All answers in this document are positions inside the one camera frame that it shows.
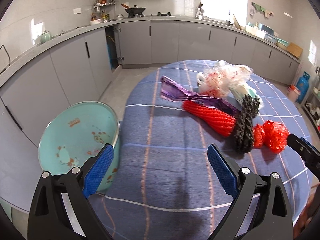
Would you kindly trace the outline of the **red plastic bag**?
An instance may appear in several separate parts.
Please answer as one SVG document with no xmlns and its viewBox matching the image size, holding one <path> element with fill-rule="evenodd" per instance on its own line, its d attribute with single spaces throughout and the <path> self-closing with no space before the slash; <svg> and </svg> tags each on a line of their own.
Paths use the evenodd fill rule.
<svg viewBox="0 0 320 240">
<path fill-rule="evenodd" d="M 253 128 L 253 147 L 266 146 L 271 152 L 279 154 L 286 147 L 289 134 L 284 124 L 267 120 L 262 125 L 257 124 Z"/>
</svg>

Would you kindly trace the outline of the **black foam fruit net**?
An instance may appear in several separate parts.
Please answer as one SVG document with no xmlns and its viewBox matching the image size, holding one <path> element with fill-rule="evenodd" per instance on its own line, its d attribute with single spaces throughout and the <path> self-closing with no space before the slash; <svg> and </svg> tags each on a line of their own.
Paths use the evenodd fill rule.
<svg viewBox="0 0 320 240">
<path fill-rule="evenodd" d="M 234 149 L 238 153 L 249 153 L 253 148 L 253 119 L 259 112 L 259 105 L 260 100 L 257 96 L 244 96 L 233 131 Z"/>
</svg>

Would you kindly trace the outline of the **grey kitchen cabinets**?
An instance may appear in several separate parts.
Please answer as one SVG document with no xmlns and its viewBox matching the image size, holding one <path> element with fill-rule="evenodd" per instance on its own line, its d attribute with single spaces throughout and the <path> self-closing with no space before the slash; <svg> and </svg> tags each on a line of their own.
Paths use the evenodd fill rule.
<svg viewBox="0 0 320 240">
<path fill-rule="evenodd" d="M 37 147 L 49 122 L 74 103 L 100 99 L 114 80 L 107 28 L 126 68 L 225 60 L 288 85 L 299 65 L 293 55 L 245 31 L 175 17 L 92 25 L 37 46 L 1 74 L 1 199 L 11 206 L 30 209 L 41 173 Z"/>
</svg>

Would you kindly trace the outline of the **metal storage shelf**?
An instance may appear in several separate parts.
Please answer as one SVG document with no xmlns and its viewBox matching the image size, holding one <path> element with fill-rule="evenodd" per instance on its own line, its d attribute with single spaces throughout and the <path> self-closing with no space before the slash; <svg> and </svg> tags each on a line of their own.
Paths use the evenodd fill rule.
<svg viewBox="0 0 320 240">
<path fill-rule="evenodd" d="M 316 76 L 302 103 L 302 109 L 319 136 L 319 66 L 316 67 L 315 73 Z"/>
</svg>

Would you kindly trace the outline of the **white plastic bucket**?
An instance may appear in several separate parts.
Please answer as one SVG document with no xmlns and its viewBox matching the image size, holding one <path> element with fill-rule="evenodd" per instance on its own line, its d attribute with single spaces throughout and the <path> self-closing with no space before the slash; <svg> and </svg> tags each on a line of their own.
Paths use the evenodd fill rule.
<svg viewBox="0 0 320 240">
<path fill-rule="evenodd" d="M 294 85 L 290 85 L 288 87 L 288 94 L 287 94 L 288 98 L 290 101 L 292 102 L 296 102 L 298 97 L 300 96 L 300 90 L 294 86 Z"/>
</svg>

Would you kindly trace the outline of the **blue gas cylinder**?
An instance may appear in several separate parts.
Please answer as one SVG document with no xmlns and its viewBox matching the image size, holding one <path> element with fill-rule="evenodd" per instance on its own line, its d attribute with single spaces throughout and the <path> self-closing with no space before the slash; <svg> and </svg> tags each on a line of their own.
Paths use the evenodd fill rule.
<svg viewBox="0 0 320 240">
<path fill-rule="evenodd" d="M 309 89 L 309 79 L 310 79 L 310 75 L 307 72 L 304 72 L 303 75 L 297 81 L 296 87 L 300 91 L 300 95 L 297 98 L 298 103 L 302 103 Z"/>
</svg>

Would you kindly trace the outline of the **teal enamel basin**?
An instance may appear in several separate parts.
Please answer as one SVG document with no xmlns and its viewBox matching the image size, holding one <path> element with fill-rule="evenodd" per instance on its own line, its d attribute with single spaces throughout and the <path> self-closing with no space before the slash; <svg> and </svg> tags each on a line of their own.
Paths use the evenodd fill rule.
<svg viewBox="0 0 320 240">
<path fill-rule="evenodd" d="M 38 149 L 39 163 L 52 175 L 67 173 L 95 157 L 103 146 L 113 146 L 114 154 L 97 191 L 110 188 L 119 166 L 120 123 L 114 110 L 97 101 L 84 101 L 68 107 L 46 127 Z"/>
</svg>

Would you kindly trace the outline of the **red foam fruit net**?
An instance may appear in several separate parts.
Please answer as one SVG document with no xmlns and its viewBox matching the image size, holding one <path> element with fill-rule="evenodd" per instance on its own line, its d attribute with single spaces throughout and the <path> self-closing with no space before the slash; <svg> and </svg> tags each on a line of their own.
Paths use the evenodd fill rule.
<svg viewBox="0 0 320 240">
<path fill-rule="evenodd" d="M 235 128 L 236 118 L 219 109 L 209 108 L 193 101 L 184 101 L 182 107 L 225 138 L 229 137 Z"/>
</svg>

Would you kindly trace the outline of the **blue checked tablecloth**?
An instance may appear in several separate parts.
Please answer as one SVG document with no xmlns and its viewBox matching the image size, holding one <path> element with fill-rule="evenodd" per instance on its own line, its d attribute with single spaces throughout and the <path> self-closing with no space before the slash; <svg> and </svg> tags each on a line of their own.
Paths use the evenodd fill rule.
<svg viewBox="0 0 320 240">
<path fill-rule="evenodd" d="M 211 144 L 256 174 L 277 172 L 294 219 L 306 205 L 312 174 L 291 148 L 280 154 L 266 147 L 238 154 L 230 138 L 185 112 L 180 102 L 159 96 L 161 77 L 194 90 L 197 74 L 211 65 L 171 63 L 145 73 L 132 90 L 120 128 L 119 168 L 107 193 L 90 198 L 114 239 L 207 239 L 232 202 L 208 162 Z"/>
</svg>

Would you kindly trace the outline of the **wooden cutting board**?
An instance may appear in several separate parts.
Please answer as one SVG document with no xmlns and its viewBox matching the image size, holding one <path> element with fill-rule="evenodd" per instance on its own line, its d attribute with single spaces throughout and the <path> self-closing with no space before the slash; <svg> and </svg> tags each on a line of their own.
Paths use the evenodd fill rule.
<svg viewBox="0 0 320 240">
<path fill-rule="evenodd" d="M 300 59 L 303 49 L 293 42 L 290 42 L 286 51 L 297 59 Z"/>
</svg>

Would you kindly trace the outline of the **clear crumpled plastic bag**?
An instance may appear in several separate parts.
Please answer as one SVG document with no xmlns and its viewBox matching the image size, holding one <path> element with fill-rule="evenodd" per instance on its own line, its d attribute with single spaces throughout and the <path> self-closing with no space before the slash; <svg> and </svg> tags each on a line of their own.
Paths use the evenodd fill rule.
<svg viewBox="0 0 320 240">
<path fill-rule="evenodd" d="M 246 65 L 233 65 L 223 60 L 207 64 L 203 73 L 197 73 L 196 76 L 199 93 L 226 98 L 231 89 L 246 83 L 252 73 L 252 69 Z"/>
</svg>

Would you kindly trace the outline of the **purple foil wrapper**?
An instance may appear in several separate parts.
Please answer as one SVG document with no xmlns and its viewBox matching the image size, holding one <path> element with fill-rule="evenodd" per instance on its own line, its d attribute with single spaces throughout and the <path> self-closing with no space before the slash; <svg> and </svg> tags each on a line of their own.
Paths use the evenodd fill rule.
<svg viewBox="0 0 320 240">
<path fill-rule="evenodd" d="M 160 97 L 172 102 L 192 101 L 206 107 L 217 108 L 233 117 L 240 114 L 240 111 L 227 100 L 187 90 L 167 76 L 161 77 Z"/>
</svg>

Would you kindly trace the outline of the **corner spice rack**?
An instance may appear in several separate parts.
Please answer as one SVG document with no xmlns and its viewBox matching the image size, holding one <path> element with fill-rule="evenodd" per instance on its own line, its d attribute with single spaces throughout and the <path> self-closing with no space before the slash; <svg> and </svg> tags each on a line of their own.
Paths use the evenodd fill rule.
<svg viewBox="0 0 320 240">
<path fill-rule="evenodd" d="M 112 10 L 114 9 L 115 5 L 115 0 L 97 0 L 94 2 L 90 25 L 110 22 L 112 20 Z"/>
</svg>

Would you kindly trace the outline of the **black wok on stove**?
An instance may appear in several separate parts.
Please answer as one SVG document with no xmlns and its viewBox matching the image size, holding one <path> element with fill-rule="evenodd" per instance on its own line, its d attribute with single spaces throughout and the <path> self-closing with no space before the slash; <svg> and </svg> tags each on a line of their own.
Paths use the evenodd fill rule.
<svg viewBox="0 0 320 240">
<path fill-rule="evenodd" d="M 128 18 L 143 17 L 143 12 L 146 10 L 146 7 L 138 7 L 137 5 L 129 7 L 128 5 L 121 3 L 121 6 L 125 8 Z"/>
</svg>

